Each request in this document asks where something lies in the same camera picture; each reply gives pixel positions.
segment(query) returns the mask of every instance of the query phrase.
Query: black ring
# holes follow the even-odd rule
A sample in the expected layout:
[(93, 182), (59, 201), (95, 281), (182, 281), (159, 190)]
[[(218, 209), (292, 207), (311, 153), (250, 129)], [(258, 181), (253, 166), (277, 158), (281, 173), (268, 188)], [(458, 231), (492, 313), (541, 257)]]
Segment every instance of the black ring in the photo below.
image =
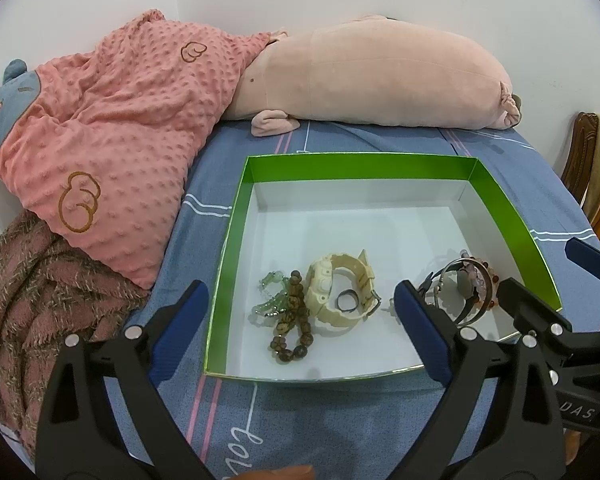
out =
[[(356, 306), (354, 308), (344, 309), (340, 306), (340, 298), (342, 296), (351, 296), (354, 300), (356, 300)], [(347, 290), (343, 290), (338, 297), (336, 298), (336, 307), (341, 312), (354, 312), (360, 306), (360, 298), (358, 297), (358, 293), (352, 288), (348, 288)]]

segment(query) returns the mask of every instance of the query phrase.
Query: plush toy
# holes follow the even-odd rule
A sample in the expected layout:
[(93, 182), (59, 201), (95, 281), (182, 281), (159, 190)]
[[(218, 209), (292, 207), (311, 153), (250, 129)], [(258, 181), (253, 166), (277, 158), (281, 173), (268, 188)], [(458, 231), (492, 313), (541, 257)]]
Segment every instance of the plush toy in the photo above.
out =
[(503, 66), (468, 38), (367, 16), (270, 44), (244, 71), (226, 120), (289, 132), (295, 119), (505, 129), (520, 121)]

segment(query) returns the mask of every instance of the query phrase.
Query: box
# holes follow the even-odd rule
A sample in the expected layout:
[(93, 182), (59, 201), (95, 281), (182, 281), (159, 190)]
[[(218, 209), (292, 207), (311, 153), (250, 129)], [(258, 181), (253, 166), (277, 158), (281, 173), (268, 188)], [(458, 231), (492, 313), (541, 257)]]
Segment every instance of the box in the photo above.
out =
[[(307, 356), (281, 364), (269, 343), (272, 326), (253, 313), (267, 298), (258, 286), (269, 271), (287, 276), (329, 253), (366, 250), (380, 308), (355, 326), (312, 318)], [(411, 153), (308, 153), (251, 156), (246, 161), (222, 249), (212, 299), (205, 373), (251, 381), (340, 381), (422, 366), (390, 301), (401, 280), (418, 286), (467, 249), (501, 279), (514, 277), (560, 309), (554, 280), (531, 234), (500, 186), (476, 158)], [(448, 273), (448, 280), (455, 273)], [(352, 288), (334, 272), (334, 297)], [(445, 286), (442, 306), (463, 306)], [(516, 335), (499, 307), (473, 327), (485, 338)], [(299, 337), (293, 328), (291, 349)]]

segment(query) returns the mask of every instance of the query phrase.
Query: bed sheet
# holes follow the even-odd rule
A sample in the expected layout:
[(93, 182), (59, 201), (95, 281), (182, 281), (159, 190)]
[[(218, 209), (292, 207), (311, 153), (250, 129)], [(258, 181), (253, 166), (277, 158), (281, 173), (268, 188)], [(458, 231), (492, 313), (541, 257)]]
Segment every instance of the bed sheet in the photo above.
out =
[[(186, 196), (148, 306), (129, 320), (144, 324), (174, 303), (194, 279), (211, 288), (234, 193), (248, 155), (302, 152), (415, 152), (476, 156), (514, 203), (554, 275), (563, 313), (576, 330), (600, 327), (600, 282), (564, 257), (572, 235), (598, 245), (579, 206), (548, 164), (515, 131), (469, 132), (305, 121), (278, 137), (256, 139), (248, 122), (216, 127), (193, 165)], [(173, 379), (158, 390), (171, 415), (218, 479), (256, 468), (310, 463), (320, 479), (385, 478), (442, 396), (424, 372), (311, 387), (223, 381), (202, 374), (206, 321)], [(114, 381), (114, 405), (129, 451), (148, 461)], [(475, 445), (494, 383), (483, 388), (456, 460)]]

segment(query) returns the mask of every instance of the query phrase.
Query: brown embroidery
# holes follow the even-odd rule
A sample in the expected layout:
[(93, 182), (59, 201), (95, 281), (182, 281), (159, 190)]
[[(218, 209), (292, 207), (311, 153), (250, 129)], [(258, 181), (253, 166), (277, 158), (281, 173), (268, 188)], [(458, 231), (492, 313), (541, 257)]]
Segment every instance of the brown embroidery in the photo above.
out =
[[(91, 195), (91, 197), (93, 198), (93, 206), (90, 206), (89, 204), (86, 204), (84, 202), (80, 202), (80, 203), (76, 204), (77, 206), (83, 208), (87, 212), (87, 215), (88, 215), (87, 223), (79, 228), (75, 228), (75, 227), (72, 227), (71, 225), (69, 225), (66, 222), (66, 220), (64, 219), (64, 215), (62, 214), (62, 207), (64, 205), (64, 199), (67, 196), (67, 194), (72, 190), (72, 180), (77, 176), (88, 177), (93, 182), (94, 186), (96, 187), (95, 194), (93, 194), (89, 189), (85, 189), (83, 187), (80, 188), (80, 191), (83, 191), (83, 192)], [(69, 231), (72, 231), (74, 233), (83, 233), (91, 227), (91, 224), (93, 224), (93, 215), (95, 215), (96, 211), (98, 210), (98, 199), (100, 197), (100, 186), (96, 182), (95, 178), (93, 178), (89, 173), (85, 173), (84, 171), (74, 171), (71, 175), (69, 175), (69, 178), (66, 180), (66, 184), (68, 187), (62, 192), (62, 195), (60, 196), (60, 200), (58, 201), (58, 214), (60, 216), (60, 221), (64, 224), (64, 226), (67, 229), (69, 229)]]
[(186, 63), (193, 63), (206, 52), (206, 45), (197, 41), (189, 41), (180, 49), (182, 60)]

